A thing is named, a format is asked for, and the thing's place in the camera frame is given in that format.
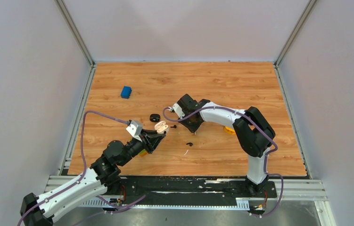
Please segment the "white earbud charging case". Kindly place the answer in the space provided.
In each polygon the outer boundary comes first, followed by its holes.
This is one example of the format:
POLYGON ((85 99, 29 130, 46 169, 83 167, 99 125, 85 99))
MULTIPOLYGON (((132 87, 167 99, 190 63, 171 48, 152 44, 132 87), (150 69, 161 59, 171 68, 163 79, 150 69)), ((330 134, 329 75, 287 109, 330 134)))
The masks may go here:
POLYGON ((157 134, 166 134, 169 132, 169 125, 165 121, 160 121, 154 126, 154 130, 157 134))

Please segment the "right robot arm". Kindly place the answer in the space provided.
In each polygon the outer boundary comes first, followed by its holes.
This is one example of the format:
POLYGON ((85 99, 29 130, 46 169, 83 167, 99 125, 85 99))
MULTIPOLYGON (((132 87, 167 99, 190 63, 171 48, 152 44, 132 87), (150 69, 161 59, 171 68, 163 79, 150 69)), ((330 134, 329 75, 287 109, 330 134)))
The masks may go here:
POLYGON ((265 155, 270 150, 275 131, 256 107, 233 109, 207 99, 198 102, 186 94, 173 104, 170 111, 177 114, 178 122, 191 133, 196 133, 203 122, 233 129, 248 155, 246 190, 254 197, 264 192, 264 183, 268 179, 264 169, 265 155))

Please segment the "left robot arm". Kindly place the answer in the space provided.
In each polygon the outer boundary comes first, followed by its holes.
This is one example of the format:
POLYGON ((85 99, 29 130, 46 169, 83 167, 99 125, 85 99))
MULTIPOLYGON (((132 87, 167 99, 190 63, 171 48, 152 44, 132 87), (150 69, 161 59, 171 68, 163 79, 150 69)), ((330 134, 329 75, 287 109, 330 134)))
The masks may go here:
POLYGON ((117 194, 121 190, 120 167, 142 151, 153 153, 166 134, 143 129, 137 138, 129 142, 111 141, 103 154, 80 175, 49 192, 26 195, 22 201, 18 224, 52 226, 65 214, 93 197, 106 192, 117 194))

